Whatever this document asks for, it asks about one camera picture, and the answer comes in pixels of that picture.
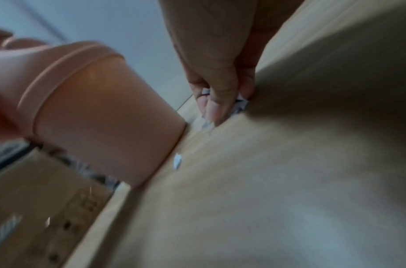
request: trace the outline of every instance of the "wooden tabletop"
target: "wooden tabletop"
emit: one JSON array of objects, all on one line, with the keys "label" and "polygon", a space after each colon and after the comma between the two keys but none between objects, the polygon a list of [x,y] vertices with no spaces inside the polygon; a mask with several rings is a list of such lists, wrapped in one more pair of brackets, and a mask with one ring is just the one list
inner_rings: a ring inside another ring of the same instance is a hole
[{"label": "wooden tabletop", "polygon": [[257,84],[211,133],[180,108],[93,268],[406,267],[406,0],[307,1]]}]

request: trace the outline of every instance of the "wood grain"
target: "wood grain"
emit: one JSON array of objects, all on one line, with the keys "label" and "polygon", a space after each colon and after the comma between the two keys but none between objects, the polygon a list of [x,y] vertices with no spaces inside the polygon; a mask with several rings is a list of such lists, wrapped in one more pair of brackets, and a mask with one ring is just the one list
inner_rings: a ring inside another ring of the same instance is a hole
[{"label": "wood grain", "polygon": [[311,0],[245,113],[190,123],[93,268],[406,267],[406,0]]}]

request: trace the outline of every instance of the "pink object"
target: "pink object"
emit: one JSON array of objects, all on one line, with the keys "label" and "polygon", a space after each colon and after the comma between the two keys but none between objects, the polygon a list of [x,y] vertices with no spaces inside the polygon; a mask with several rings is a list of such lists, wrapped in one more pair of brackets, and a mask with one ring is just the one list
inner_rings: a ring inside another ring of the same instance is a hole
[{"label": "pink object", "polygon": [[0,111],[24,136],[131,185],[155,172],[185,128],[120,54],[97,42],[49,46],[3,35]]}]

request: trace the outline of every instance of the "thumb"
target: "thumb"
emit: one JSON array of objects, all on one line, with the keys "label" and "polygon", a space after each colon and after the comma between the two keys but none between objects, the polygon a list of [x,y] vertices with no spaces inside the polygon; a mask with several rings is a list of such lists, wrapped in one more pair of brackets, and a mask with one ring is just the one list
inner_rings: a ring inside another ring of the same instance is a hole
[{"label": "thumb", "polygon": [[229,112],[237,98],[237,71],[232,63],[224,68],[199,73],[211,87],[205,118],[210,122],[217,122]]}]

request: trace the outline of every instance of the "fingernail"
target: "fingernail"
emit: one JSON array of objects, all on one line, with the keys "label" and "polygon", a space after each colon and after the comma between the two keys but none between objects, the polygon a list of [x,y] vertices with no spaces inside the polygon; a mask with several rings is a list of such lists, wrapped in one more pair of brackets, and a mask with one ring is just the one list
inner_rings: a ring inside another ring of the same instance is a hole
[{"label": "fingernail", "polygon": [[215,122],[221,117],[221,113],[222,113],[221,105],[212,100],[208,100],[205,116],[206,120],[210,122]]}]

